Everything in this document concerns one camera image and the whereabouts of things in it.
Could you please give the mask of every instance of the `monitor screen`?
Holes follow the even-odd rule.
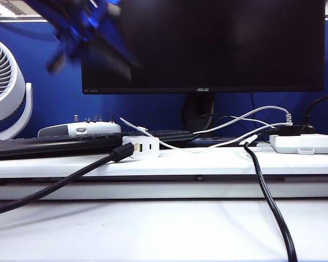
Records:
[[[122,0],[127,79],[82,62],[83,92],[323,89],[325,0]]]

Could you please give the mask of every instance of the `fan stand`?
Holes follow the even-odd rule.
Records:
[[[33,111],[33,93],[32,84],[26,83],[26,105],[21,117],[12,126],[0,132],[0,140],[10,139],[15,137],[26,126],[31,118]]]

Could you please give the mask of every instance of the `white power adapter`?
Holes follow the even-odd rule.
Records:
[[[145,159],[159,156],[159,138],[145,135],[123,136],[122,144],[127,143],[132,143],[135,147],[132,158]]]
[[[278,153],[328,154],[328,135],[270,135],[270,144]]]

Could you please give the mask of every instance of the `desk surface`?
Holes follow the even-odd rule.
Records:
[[[328,154],[278,154],[270,145],[253,147],[253,151],[256,152],[262,172],[274,178],[274,181],[268,180],[274,197],[328,197]],[[101,157],[103,155],[0,161],[0,178],[67,176]],[[218,175],[219,178],[232,175],[234,180],[216,182],[206,177],[204,181],[194,178],[180,181],[162,179],[168,175]],[[85,175],[117,177],[116,181],[70,184],[45,199],[262,197],[256,181],[245,180],[243,175],[255,178],[253,161],[241,147],[213,148],[203,153],[161,150],[158,158],[127,158],[119,163],[101,166]],[[0,187],[0,200],[21,198],[46,185],[37,181],[8,182]]]
[[[278,200],[300,260],[328,261],[328,200]],[[0,261],[285,261],[265,201],[40,201],[0,215]]]
[[[253,147],[252,150],[256,152],[264,174],[328,174],[328,154],[279,154],[270,145]],[[102,157],[103,155],[0,161],[0,178],[67,176]],[[85,176],[206,174],[254,175],[255,170],[253,161],[242,147],[221,147],[202,153],[161,150],[158,158],[126,158],[119,163],[101,166]]]

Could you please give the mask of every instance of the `monitor stand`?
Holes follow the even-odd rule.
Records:
[[[190,93],[186,94],[182,108],[182,121],[187,131],[195,132],[208,129],[212,124],[214,113],[214,93]],[[212,133],[203,134],[201,137],[213,136]]]

